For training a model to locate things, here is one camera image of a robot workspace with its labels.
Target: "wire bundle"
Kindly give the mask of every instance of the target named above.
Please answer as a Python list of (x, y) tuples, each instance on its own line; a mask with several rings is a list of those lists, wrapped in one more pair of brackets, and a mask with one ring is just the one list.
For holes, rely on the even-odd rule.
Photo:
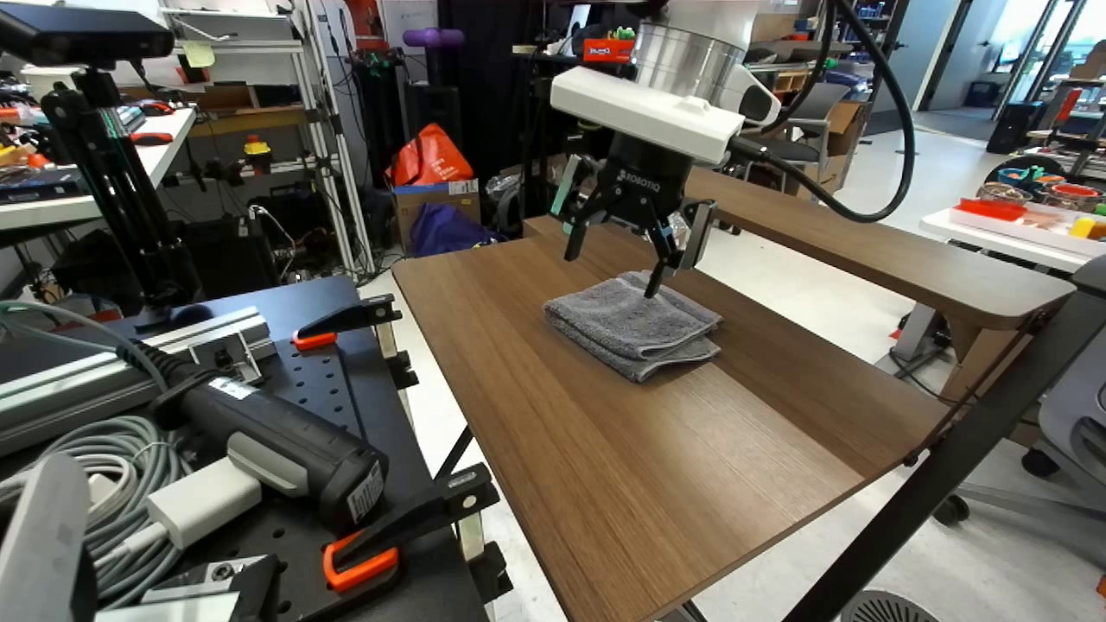
[(147, 495), (190, 473), (169, 434), (141, 415), (122, 415), (72, 428), (46, 451), (68, 451), (90, 475), (113, 484), (99, 499), (93, 496), (86, 533), (99, 605), (128, 605), (178, 565), (179, 549), (165, 539), (128, 547), (154, 525)]

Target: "gray cloth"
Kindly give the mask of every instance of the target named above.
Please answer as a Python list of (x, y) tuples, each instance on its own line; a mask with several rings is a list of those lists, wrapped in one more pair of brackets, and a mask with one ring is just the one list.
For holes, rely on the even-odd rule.
[(702, 362), (718, 352), (704, 338), (722, 319), (692, 296), (660, 287), (648, 294), (648, 273), (624, 273), (589, 291), (553, 296), (548, 322), (594, 360), (628, 378), (660, 365)]

